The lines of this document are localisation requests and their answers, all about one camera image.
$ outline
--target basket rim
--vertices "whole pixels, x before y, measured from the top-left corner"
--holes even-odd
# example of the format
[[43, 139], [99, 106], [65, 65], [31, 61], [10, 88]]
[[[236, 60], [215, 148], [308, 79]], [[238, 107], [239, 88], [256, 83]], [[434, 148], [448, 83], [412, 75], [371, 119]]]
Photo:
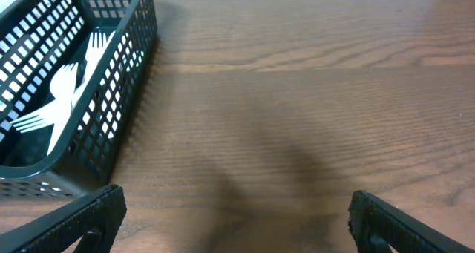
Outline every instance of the basket rim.
[[[11, 12], [13, 5], [17, 5], [20, 1], [22, 0], [15, 0], [10, 5], [9, 10], [4, 10], [4, 12], [0, 14], [0, 20], [4, 16], [6, 16], [7, 13]], [[137, 9], [139, 3], [140, 0], [131, 0], [128, 9], [120, 20], [119, 25], [117, 25], [116, 32], [112, 37], [110, 44], [115, 45], [120, 41], [120, 39], [124, 35], [127, 23], [132, 20], [134, 11]], [[104, 56], [113, 56], [115, 50], [115, 47], [108, 46], [104, 52]], [[100, 83], [102, 75], [105, 73], [105, 70], [108, 67], [108, 62], [109, 59], [100, 59], [99, 63], [97, 64], [97, 68], [91, 77], [91, 80], [89, 81], [84, 92], [82, 93], [81, 98], [79, 99], [76, 105], [76, 108], [73, 110], [73, 113], [71, 114], [68, 123], [66, 124], [63, 132], [59, 136], [58, 142], [56, 143], [50, 154], [48, 154], [44, 159], [40, 160], [39, 162], [26, 167], [7, 167], [0, 165], [0, 183], [2, 181], [7, 180], [29, 180], [30, 178], [35, 177], [38, 174], [52, 170], [57, 165], [58, 161], [60, 161], [63, 155], [66, 153], [68, 146], [71, 140], [73, 139], [73, 135], [76, 133], [77, 126], [82, 120], [83, 112], [89, 105], [89, 101], [92, 95], [96, 92], [96, 87]]]

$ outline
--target brown wooden surface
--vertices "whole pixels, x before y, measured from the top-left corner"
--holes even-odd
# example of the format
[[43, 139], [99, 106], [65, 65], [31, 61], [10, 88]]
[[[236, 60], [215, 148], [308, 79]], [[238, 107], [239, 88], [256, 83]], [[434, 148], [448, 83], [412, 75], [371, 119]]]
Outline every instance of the brown wooden surface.
[[[475, 248], [473, 0], [155, 5], [112, 252], [355, 252], [357, 189]], [[64, 204], [2, 202], [0, 232]]]

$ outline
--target wooden table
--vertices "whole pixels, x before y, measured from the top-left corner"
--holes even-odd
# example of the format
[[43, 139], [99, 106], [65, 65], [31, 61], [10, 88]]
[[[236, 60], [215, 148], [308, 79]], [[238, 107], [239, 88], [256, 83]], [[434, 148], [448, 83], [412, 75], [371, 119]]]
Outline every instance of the wooden table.
[[[475, 248], [474, 0], [155, 0], [112, 252], [355, 252], [367, 189]], [[0, 232], [64, 202], [0, 203]]]

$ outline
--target basket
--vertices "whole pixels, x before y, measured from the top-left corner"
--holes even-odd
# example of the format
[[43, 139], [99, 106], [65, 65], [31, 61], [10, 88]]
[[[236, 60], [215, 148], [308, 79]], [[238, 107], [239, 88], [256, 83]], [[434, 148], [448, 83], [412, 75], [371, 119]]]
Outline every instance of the basket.
[[[153, 0], [15, 0], [0, 14], [0, 198], [79, 197], [105, 185], [157, 40]], [[51, 78], [78, 62], [92, 31], [111, 33], [54, 149], [52, 126], [10, 122], [53, 100]]]

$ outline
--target black plastic basket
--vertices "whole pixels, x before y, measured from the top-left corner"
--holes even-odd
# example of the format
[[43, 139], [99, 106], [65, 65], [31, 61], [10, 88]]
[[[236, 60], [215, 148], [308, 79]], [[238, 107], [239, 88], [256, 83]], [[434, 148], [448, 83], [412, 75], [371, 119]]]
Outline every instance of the black plastic basket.
[[[16, 0], [0, 24], [0, 198], [77, 197], [106, 184], [157, 39], [154, 1]], [[10, 122], [53, 99], [62, 65], [79, 62], [80, 82], [89, 33], [113, 30], [47, 155], [52, 126], [20, 134]]]

